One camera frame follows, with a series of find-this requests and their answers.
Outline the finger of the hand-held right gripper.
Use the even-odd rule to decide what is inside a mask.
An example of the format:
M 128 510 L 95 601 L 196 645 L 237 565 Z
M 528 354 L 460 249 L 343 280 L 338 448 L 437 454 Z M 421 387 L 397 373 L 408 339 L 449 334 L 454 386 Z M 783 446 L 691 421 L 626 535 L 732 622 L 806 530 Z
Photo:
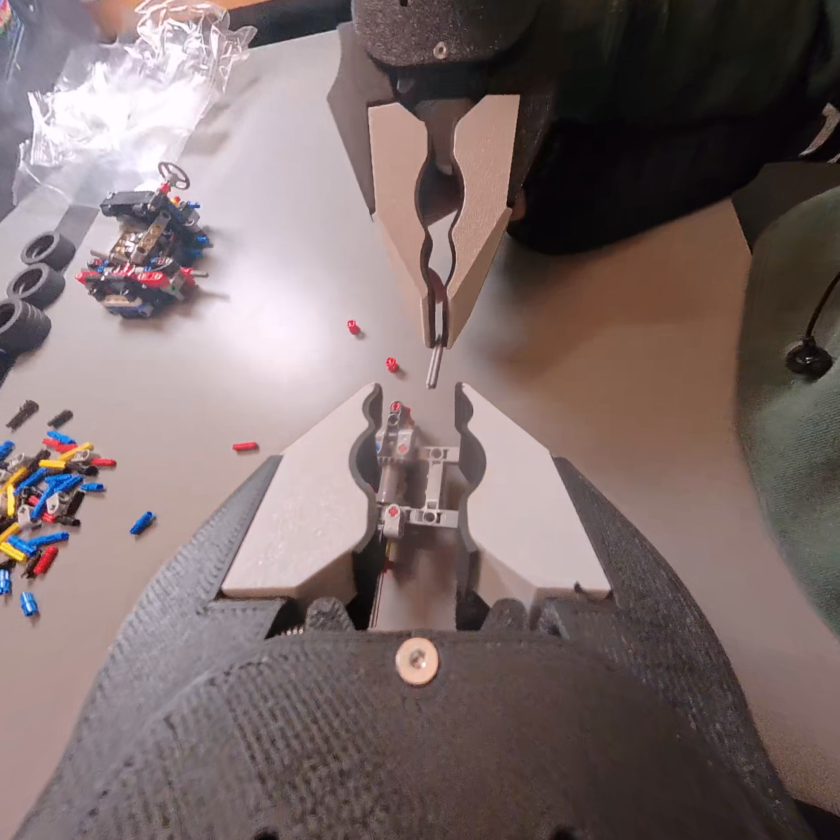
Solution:
M 451 266 L 442 278 L 427 266 L 430 337 L 451 349 L 465 327 L 511 221 L 509 197 L 520 95 L 427 100 L 427 226 L 454 215 Z
M 454 178 L 440 171 L 426 123 L 399 101 L 368 109 L 373 220 L 423 343 L 448 342 L 444 281 L 429 266 L 431 224 L 454 213 Z

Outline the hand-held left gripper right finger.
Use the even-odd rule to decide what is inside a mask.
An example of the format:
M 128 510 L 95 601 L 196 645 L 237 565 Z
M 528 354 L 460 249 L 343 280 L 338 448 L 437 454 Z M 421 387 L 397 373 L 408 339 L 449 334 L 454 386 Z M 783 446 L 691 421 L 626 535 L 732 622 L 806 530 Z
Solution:
M 485 603 L 605 600 L 612 586 L 550 451 L 466 383 L 455 427 L 467 590 Z

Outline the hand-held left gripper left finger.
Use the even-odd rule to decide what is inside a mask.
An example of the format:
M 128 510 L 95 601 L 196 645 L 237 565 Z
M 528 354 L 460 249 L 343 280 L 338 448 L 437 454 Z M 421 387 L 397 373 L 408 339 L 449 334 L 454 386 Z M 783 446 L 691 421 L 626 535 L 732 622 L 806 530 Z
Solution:
M 285 450 L 224 578 L 224 596 L 354 599 L 354 555 L 377 521 L 382 405 L 381 385 L 365 385 Z

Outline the grey lego gear assembly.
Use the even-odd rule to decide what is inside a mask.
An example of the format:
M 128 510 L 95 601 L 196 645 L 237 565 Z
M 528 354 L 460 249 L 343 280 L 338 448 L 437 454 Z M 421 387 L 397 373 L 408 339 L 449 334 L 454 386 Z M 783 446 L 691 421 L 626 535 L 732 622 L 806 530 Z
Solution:
M 459 466 L 457 446 L 423 441 L 412 410 L 394 400 L 375 438 L 379 485 L 375 492 L 376 528 L 383 550 L 378 583 L 394 571 L 394 548 L 408 534 L 424 530 L 455 534 L 459 512 L 446 501 L 450 472 Z

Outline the person's right forearm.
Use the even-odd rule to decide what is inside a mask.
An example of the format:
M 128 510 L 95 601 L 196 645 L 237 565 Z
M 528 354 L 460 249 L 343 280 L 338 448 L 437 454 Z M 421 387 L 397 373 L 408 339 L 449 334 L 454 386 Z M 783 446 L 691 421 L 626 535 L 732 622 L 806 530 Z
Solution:
M 548 2 L 551 130 L 756 128 L 809 149 L 838 98 L 838 2 Z

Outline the pile of coloured lego pins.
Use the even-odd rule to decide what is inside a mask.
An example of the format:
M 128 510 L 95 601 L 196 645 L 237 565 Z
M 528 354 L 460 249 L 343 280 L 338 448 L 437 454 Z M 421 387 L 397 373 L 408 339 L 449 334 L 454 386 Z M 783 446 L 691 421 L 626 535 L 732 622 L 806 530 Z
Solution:
M 74 413 L 68 408 L 46 420 L 41 438 L 27 451 L 14 435 L 38 412 L 39 404 L 26 400 L 2 437 L 1 599 L 3 605 L 17 603 L 29 621 L 40 615 L 36 583 L 81 529 L 83 503 L 105 495 L 104 478 L 118 464 L 69 430 Z

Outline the lego car chassis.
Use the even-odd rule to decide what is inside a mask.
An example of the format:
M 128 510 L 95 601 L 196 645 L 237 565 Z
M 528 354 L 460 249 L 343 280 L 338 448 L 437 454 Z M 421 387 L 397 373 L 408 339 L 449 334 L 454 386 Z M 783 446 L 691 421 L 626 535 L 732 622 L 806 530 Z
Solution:
M 158 164 L 155 190 L 111 192 L 100 203 L 102 216 L 119 223 L 119 236 L 106 252 L 91 251 L 76 280 L 112 315 L 149 319 L 175 301 L 184 301 L 207 273 L 196 262 L 213 246 L 200 225 L 200 204 L 181 193 L 191 180 L 176 163 Z

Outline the person in green sweatshirt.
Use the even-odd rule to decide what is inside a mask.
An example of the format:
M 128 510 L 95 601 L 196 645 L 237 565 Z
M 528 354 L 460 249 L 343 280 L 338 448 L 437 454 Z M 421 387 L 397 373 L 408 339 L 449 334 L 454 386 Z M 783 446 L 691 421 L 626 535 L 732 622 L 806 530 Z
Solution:
M 752 252 L 738 434 L 764 516 L 839 634 L 839 189 L 775 220 Z

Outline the clear plastic bag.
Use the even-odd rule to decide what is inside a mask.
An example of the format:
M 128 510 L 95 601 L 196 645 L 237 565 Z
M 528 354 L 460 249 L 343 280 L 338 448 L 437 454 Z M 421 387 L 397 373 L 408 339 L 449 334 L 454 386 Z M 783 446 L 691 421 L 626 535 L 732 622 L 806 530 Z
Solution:
M 37 186 L 92 206 L 176 161 L 257 28 L 219 2 L 83 2 L 98 30 L 54 80 L 2 89 L 2 214 Z

